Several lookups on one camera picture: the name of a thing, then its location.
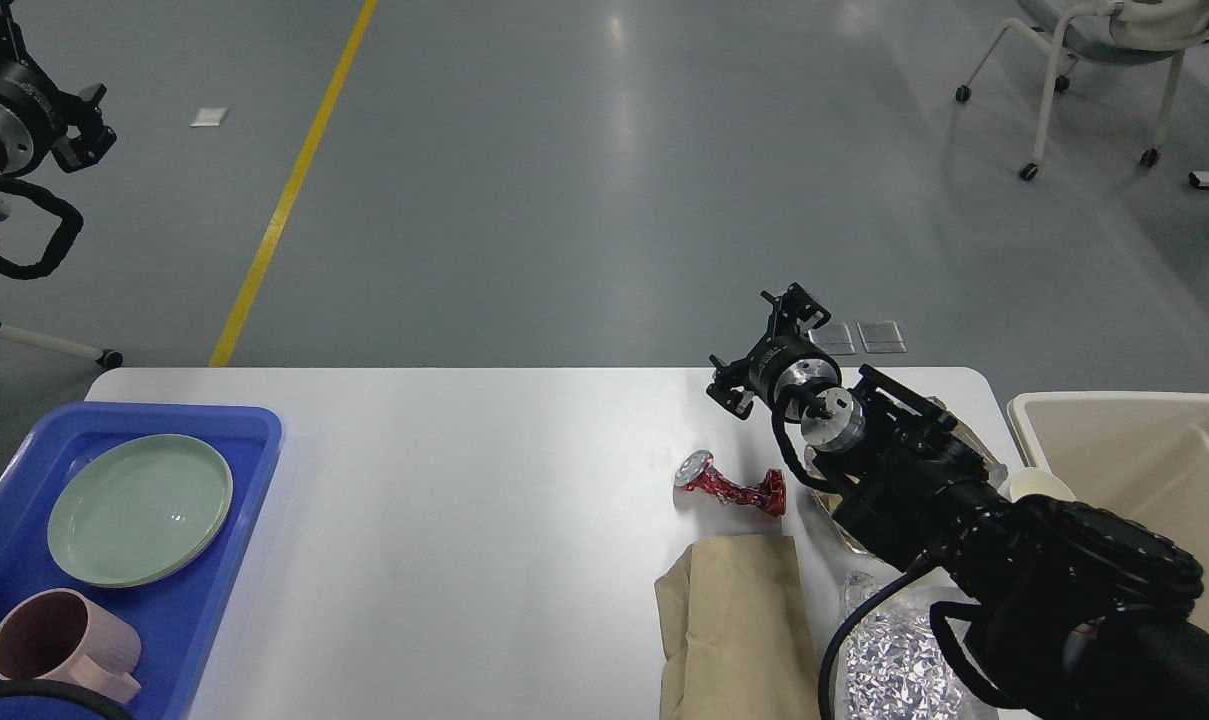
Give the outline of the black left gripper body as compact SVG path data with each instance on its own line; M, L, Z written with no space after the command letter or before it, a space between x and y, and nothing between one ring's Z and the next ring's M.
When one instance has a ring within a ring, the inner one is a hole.
M31 173L65 135L56 94L44 74L0 58L0 176Z

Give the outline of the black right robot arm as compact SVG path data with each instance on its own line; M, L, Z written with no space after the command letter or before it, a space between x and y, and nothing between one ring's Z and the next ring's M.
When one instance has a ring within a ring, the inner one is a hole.
M1190 620L1203 568L1136 521L1089 503L1001 497L993 464L950 410L873 366L843 387L811 339L831 314L802 288L767 294L741 358L713 359L723 410L767 407L783 465L837 498L834 523L898 577L841 621L818 669L834 716L834 662L856 625L943 569L968 603L938 600L943 660L987 706L1042 719L1209 719L1209 633Z

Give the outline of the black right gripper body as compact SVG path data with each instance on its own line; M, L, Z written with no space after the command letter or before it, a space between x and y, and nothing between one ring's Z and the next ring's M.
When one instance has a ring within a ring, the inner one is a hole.
M827 382L827 354L805 333L760 338L747 355L747 384L767 405L777 405L779 391Z

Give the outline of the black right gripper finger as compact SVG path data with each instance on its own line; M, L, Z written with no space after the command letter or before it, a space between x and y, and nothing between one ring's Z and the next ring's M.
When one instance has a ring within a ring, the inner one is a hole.
M770 306L760 341L796 338L814 346L812 332L831 323L832 314L799 283L791 283L779 295L760 290L760 300Z
M750 356L725 361L712 354L708 361L715 372L712 382L706 387L706 396L712 397L715 403L735 418L750 419L754 397L758 396L758 388L751 377Z

